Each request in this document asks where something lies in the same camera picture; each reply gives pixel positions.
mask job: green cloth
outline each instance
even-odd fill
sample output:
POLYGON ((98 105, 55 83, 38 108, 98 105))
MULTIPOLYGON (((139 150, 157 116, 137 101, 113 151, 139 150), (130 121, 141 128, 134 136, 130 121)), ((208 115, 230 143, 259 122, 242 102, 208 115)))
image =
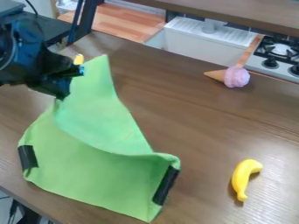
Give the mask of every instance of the green cloth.
POLYGON ((71 94, 54 103, 24 133, 38 168, 24 178, 70 199, 151 222, 161 209, 153 202, 177 157, 155 153, 119 101, 108 56, 88 61, 71 94))

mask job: toy ice cream cone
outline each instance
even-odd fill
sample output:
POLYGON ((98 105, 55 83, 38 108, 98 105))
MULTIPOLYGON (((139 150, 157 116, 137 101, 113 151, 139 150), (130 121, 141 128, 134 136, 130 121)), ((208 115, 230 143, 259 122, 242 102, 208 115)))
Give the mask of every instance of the toy ice cream cone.
POLYGON ((230 66, 227 70, 206 72, 206 76, 221 81, 229 88, 242 88, 250 80, 250 74, 242 67, 230 66))

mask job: yellow banana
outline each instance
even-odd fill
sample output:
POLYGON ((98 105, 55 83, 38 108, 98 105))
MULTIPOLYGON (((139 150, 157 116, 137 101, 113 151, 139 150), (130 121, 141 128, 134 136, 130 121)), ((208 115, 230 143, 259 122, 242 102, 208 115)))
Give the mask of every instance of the yellow banana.
POLYGON ((245 194, 245 190, 249 176, 252 173, 259 172, 261 168, 262 164, 253 159, 246 159, 237 165, 233 172, 232 185, 239 201, 245 201, 248 198, 245 194))

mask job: wooden table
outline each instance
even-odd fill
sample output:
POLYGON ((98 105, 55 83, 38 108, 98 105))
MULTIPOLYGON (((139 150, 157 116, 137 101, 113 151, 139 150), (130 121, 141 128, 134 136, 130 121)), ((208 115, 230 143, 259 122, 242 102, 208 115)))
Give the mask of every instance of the wooden table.
POLYGON ((296 0, 126 0, 299 37, 296 0))
MULTIPOLYGON (((253 76, 229 89, 203 72, 220 69, 196 59, 92 33, 63 51, 90 60, 103 53, 117 94, 156 151, 177 155, 182 171, 154 224, 271 223, 299 220, 299 87, 253 76), (230 177, 242 159, 264 164, 234 200, 230 177)), ((17 141, 52 102, 26 87, 0 88, 0 186, 53 221, 141 224, 139 220, 45 192, 22 179, 17 141)))

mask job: yellow object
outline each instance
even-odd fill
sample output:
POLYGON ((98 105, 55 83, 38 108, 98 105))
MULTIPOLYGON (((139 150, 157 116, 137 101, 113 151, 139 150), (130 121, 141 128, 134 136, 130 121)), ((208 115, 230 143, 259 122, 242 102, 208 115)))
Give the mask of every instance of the yellow object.
POLYGON ((237 165, 233 172, 232 185, 239 201, 245 201, 248 198, 245 194, 245 190, 249 176, 252 173, 259 172, 261 168, 262 164, 253 159, 246 159, 237 165))
POLYGON ((82 54, 77 54, 75 59, 73 60, 73 64, 75 66, 83 65, 84 64, 84 56, 82 54))

